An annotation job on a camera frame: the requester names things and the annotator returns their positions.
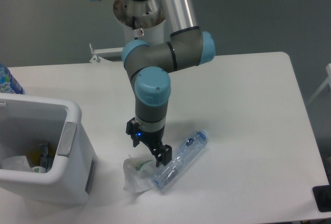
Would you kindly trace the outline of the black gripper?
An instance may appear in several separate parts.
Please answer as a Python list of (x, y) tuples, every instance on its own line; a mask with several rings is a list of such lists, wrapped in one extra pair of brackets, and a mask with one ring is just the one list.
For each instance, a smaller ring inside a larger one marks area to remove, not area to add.
[(172, 160), (172, 147), (162, 144), (164, 127), (155, 132), (147, 132), (141, 130), (139, 126), (135, 117), (126, 124), (126, 134), (131, 137), (133, 147), (138, 146), (140, 142), (144, 143), (156, 158), (156, 167), (166, 166)]

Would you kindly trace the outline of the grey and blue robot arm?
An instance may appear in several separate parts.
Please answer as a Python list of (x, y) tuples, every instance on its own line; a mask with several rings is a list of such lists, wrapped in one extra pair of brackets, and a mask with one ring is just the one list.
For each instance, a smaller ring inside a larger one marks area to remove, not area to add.
[(162, 137), (171, 93), (169, 74), (210, 62), (216, 54), (214, 40), (200, 30), (191, 0), (115, 0), (113, 11), (133, 34), (122, 49), (135, 96), (135, 116), (126, 133), (134, 146), (144, 143), (149, 148), (157, 165), (167, 165), (172, 148)]

